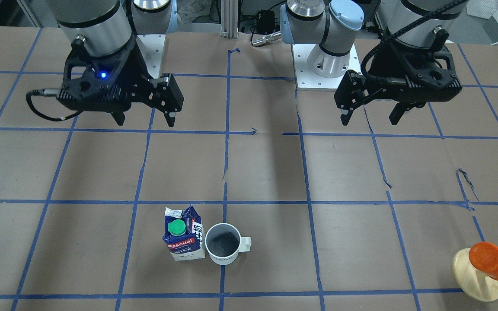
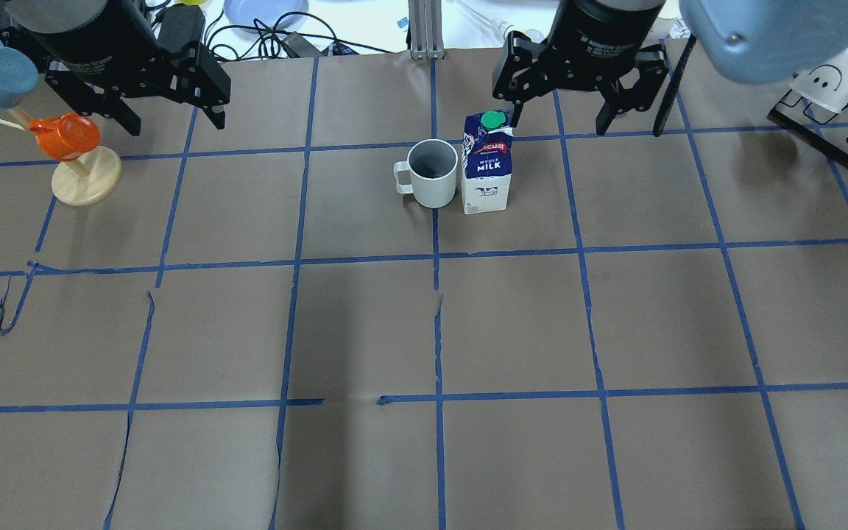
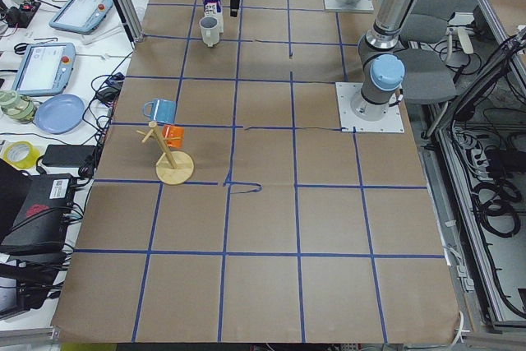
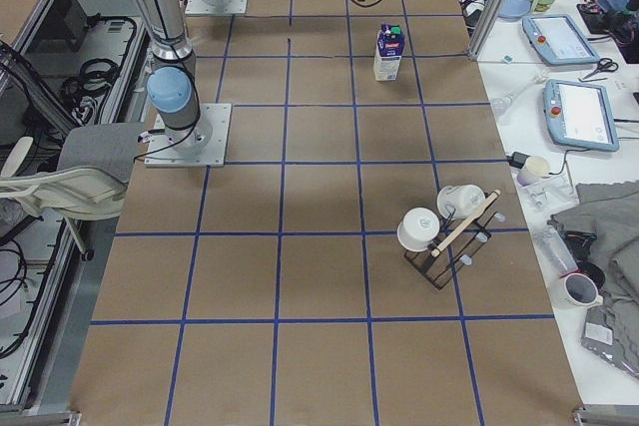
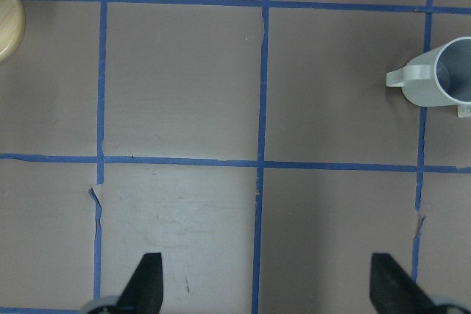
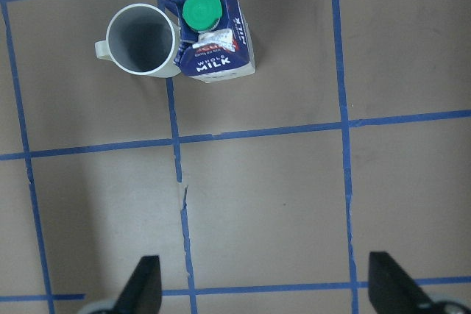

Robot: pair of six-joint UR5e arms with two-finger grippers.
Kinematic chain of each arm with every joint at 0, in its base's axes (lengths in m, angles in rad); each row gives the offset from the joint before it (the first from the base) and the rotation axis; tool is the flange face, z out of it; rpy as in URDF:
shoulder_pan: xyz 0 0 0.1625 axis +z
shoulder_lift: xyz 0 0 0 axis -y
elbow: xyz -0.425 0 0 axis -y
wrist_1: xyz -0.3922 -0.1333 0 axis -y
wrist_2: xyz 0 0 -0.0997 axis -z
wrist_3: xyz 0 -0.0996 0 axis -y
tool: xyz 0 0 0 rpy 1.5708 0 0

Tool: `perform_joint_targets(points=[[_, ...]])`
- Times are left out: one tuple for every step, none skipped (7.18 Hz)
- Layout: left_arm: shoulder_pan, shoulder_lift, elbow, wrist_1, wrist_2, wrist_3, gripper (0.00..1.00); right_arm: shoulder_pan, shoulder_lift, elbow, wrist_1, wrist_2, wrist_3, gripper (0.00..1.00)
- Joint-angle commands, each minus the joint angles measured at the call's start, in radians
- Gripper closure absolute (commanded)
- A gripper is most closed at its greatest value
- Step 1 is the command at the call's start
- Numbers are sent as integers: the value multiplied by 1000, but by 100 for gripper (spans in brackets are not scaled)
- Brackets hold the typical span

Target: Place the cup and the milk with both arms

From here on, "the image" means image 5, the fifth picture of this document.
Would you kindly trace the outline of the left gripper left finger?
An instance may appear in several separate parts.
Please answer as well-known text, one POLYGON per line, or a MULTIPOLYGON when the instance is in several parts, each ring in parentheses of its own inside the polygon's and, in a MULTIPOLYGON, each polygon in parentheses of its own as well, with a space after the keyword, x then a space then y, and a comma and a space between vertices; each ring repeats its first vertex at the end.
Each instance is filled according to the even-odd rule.
POLYGON ((161 253, 146 253, 116 302, 119 313, 158 314, 163 304, 161 253))

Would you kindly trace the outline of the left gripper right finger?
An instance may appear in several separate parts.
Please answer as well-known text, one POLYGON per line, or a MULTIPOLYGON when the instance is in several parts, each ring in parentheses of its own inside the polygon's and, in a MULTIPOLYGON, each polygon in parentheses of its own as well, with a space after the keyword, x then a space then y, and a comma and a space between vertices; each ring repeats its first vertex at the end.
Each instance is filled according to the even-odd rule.
POLYGON ((370 260, 369 298, 376 313, 432 313, 437 306, 388 253, 370 260))

